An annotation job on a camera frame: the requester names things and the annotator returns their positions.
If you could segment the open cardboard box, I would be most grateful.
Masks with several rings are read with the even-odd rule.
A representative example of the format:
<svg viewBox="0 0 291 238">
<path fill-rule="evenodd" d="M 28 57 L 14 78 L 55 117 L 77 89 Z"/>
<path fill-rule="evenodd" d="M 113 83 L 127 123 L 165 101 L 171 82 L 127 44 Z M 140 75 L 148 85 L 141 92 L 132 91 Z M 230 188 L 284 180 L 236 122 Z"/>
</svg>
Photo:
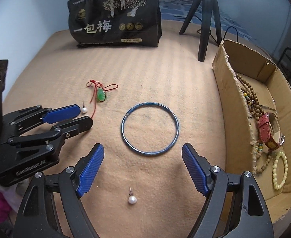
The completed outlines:
<svg viewBox="0 0 291 238">
<path fill-rule="evenodd" d="M 222 103 L 226 169 L 240 174 L 244 170 L 254 173 L 265 159 L 256 159 L 258 133 L 256 121 L 247 107 L 239 78 L 245 79 L 254 89 L 260 105 L 275 114 L 286 140 L 282 145 L 288 160 L 288 170 L 278 164 L 277 178 L 284 186 L 276 191 L 272 183 L 272 167 L 256 176 L 266 200 L 275 228 L 291 223 L 291 87 L 279 68 L 255 50 L 231 40 L 221 42 L 213 60 L 213 70 Z"/>
</svg>

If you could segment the black tripod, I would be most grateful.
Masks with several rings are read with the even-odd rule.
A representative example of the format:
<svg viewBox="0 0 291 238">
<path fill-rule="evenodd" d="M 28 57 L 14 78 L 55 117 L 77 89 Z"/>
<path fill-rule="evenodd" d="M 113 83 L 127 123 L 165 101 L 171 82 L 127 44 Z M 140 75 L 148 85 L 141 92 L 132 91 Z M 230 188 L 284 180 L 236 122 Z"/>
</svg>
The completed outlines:
<svg viewBox="0 0 291 238">
<path fill-rule="evenodd" d="M 211 34 L 211 22 L 212 17 L 215 22 L 216 29 L 216 43 L 219 46 L 222 41 L 222 29 L 221 29 L 221 18 L 219 13 L 219 6 L 217 0 L 193 0 L 191 8 L 185 18 L 185 21 L 179 31 L 179 34 L 182 35 L 186 31 L 189 23 L 195 15 L 199 5 L 202 4 L 202 21 L 201 21 L 201 36 L 200 36 L 200 44 L 198 48 L 198 56 L 197 59 L 200 62 L 204 62 L 206 58 L 206 52 L 209 42 L 209 36 Z"/>
</svg>

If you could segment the black snack bag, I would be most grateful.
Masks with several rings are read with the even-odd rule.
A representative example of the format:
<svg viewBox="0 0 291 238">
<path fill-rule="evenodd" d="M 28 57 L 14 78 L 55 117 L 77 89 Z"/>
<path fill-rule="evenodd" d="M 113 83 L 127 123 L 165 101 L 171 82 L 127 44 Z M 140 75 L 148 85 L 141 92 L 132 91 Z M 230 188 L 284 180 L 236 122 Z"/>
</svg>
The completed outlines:
<svg viewBox="0 0 291 238">
<path fill-rule="evenodd" d="M 81 47 L 159 44 L 159 0 L 69 0 L 68 10 L 70 33 Z"/>
</svg>

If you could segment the black metal rack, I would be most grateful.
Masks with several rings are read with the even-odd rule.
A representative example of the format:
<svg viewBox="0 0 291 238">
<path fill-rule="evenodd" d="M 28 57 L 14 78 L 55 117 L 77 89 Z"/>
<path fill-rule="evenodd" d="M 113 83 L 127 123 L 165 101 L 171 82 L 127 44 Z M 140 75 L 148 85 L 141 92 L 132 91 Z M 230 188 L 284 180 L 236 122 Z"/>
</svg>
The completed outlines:
<svg viewBox="0 0 291 238">
<path fill-rule="evenodd" d="M 291 79 L 291 48 L 290 47 L 286 47 L 283 50 L 277 62 L 277 66 L 279 66 L 281 70 L 283 71 L 286 80 L 290 80 Z"/>
</svg>

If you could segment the white pearl earring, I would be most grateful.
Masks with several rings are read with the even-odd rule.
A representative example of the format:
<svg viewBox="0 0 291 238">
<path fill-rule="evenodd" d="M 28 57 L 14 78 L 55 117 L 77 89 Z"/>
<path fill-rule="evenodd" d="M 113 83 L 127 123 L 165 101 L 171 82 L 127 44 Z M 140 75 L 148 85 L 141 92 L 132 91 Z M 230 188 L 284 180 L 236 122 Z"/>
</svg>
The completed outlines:
<svg viewBox="0 0 291 238">
<path fill-rule="evenodd" d="M 132 190 L 131 187 L 129 188 L 128 203 L 129 203 L 130 205 L 134 205 L 134 204 L 137 203 L 137 198 L 136 198 L 136 196 L 134 195 L 133 190 Z"/>
<path fill-rule="evenodd" d="M 86 114 L 87 111 L 88 111 L 88 109 L 87 109 L 87 107 L 85 106 L 84 101 L 82 101 L 81 113 L 82 113 L 82 114 Z"/>
</svg>

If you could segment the red leather strap wristwatch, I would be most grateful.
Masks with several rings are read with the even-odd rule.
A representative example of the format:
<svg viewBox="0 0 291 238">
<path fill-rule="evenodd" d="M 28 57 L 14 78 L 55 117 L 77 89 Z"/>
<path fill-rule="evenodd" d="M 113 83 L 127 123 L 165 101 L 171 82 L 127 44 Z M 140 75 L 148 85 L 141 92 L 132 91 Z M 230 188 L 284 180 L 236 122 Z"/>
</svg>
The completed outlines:
<svg viewBox="0 0 291 238">
<path fill-rule="evenodd" d="M 269 151 L 275 151 L 285 142 L 285 136 L 281 132 L 278 118 L 271 112 L 266 112 L 259 119 L 259 139 Z"/>
</svg>

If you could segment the tan blanket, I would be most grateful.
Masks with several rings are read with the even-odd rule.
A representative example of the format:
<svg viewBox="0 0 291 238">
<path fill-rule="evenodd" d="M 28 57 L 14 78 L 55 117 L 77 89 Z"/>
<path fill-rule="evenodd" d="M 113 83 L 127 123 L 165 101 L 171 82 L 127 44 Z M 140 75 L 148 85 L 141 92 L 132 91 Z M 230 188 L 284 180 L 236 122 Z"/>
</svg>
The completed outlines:
<svg viewBox="0 0 291 238">
<path fill-rule="evenodd" d="M 101 143 L 105 157 L 83 206 L 100 237 L 186 237 L 204 203 L 182 160 L 191 143 L 225 166 L 225 129 L 211 42 L 197 60 L 199 25 L 165 20 L 157 47 L 78 48 L 54 33 L 21 73 L 5 113 L 34 105 L 82 105 L 93 127 L 67 139 L 59 173 Z M 137 203 L 128 203 L 129 188 Z"/>
</svg>

